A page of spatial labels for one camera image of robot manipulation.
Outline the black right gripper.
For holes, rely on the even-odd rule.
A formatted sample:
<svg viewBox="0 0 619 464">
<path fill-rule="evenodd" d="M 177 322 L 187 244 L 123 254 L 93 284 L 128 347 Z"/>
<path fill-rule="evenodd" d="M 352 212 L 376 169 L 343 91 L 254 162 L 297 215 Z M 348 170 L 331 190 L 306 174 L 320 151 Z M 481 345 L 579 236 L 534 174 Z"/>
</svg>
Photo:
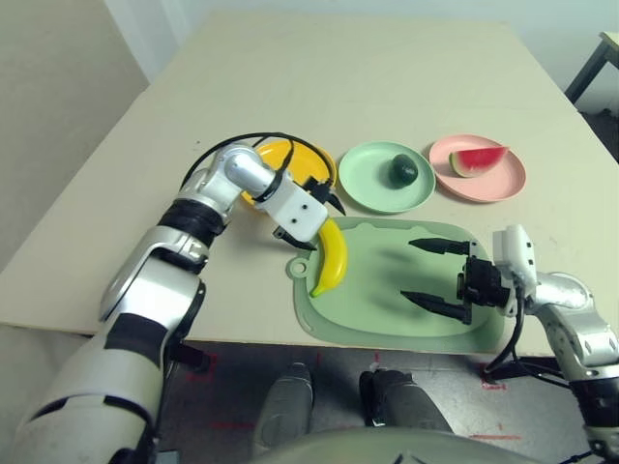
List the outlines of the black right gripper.
<svg viewBox="0 0 619 464">
<path fill-rule="evenodd" d="M 447 303 L 443 298 L 427 293 L 401 291 L 413 304 L 431 312 L 470 325 L 472 306 L 495 307 L 504 315 L 515 312 L 515 288 L 491 262 L 479 257 L 476 242 L 458 242 L 441 238 L 421 238 L 408 242 L 413 247 L 437 254 L 465 255 L 462 272 L 457 275 L 457 298 L 462 304 Z"/>
</svg>

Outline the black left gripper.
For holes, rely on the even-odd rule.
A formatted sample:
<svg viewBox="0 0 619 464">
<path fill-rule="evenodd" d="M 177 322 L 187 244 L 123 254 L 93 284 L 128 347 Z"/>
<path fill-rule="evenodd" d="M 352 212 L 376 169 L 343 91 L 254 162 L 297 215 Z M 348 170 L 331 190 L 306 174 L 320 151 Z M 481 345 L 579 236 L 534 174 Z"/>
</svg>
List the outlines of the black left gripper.
<svg viewBox="0 0 619 464">
<path fill-rule="evenodd" d="M 303 189 L 309 193 L 317 201 L 326 201 L 333 206 L 343 216 L 346 215 L 346 211 L 341 204 L 339 198 L 332 192 L 332 186 L 329 180 L 319 181 L 313 176 L 309 176 L 303 183 Z M 311 242 L 302 242 L 295 239 L 287 231 L 280 226 L 275 229 L 273 236 L 279 240 L 283 240 L 289 245 L 298 249 L 315 251 L 316 246 Z"/>
</svg>

